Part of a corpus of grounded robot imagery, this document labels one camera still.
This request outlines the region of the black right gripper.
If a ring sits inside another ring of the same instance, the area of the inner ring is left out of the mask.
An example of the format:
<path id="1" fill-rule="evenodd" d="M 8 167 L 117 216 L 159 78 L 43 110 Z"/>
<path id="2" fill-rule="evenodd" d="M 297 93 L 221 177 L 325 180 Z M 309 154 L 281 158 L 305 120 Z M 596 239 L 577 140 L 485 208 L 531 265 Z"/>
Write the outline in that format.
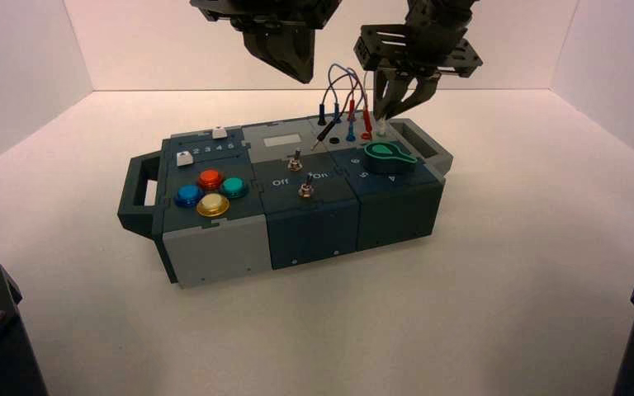
<path id="1" fill-rule="evenodd" d="M 445 73 L 472 74 L 481 57 L 465 38 L 473 1 L 408 1 L 402 24 L 364 25 L 354 45 L 363 69 L 394 69 L 413 73 L 442 68 Z M 374 72 L 374 116 L 388 120 L 430 100 L 440 76 L 412 78 L 397 71 Z"/>

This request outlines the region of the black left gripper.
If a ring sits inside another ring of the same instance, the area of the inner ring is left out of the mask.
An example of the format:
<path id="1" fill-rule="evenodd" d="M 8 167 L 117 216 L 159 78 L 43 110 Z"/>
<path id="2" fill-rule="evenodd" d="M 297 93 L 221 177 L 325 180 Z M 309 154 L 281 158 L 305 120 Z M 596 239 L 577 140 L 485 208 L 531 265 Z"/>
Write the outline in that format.
<path id="1" fill-rule="evenodd" d="M 300 83 L 314 76 L 315 31 L 323 29 L 341 1 L 190 1 L 208 21 L 228 20 L 236 29 L 247 24 L 287 25 L 308 29 L 244 32 L 244 46 L 254 57 Z"/>

